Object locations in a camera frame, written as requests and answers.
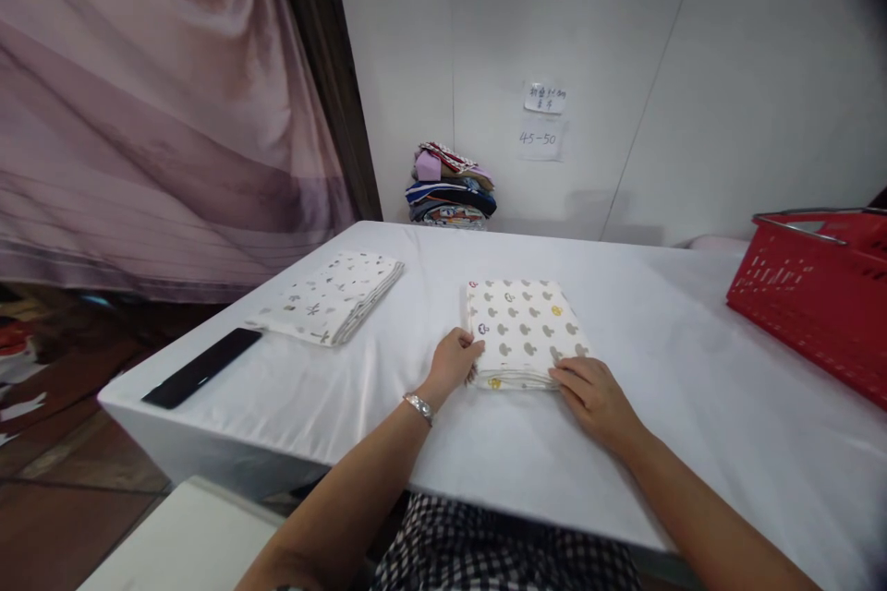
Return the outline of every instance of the white patterned cloth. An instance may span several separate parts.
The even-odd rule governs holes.
[[[591,356],[588,337],[557,282],[468,283],[468,325],[486,341],[479,388],[554,390],[548,369],[564,357]]]
[[[380,254],[339,252],[249,317],[246,325],[322,346],[344,344],[403,270],[403,263]]]

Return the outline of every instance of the hand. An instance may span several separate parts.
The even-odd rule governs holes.
[[[437,345],[431,371],[416,395],[435,411],[439,409],[446,398],[465,383],[474,361],[483,353],[483,347],[483,340],[475,342],[470,332],[453,328]]]
[[[594,358],[564,358],[549,369],[579,425],[622,460],[651,438],[610,368]]]

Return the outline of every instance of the pink curtain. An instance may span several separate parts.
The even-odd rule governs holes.
[[[286,0],[0,0],[0,279],[225,302],[353,222]]]

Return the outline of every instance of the red plastic basket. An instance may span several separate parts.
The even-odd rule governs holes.
[[[887,211],[757,214],[727,304],[887,410]]]

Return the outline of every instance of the stack of clothes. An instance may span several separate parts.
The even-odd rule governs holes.
[[[349,339],[404,271],[399,260],[373,252],[340,251],[245,322],[321,346]]]
[[[419,145],[413,177],[407,188],[412,222],[482,231],[496,212],[490,174],[442,143]]]

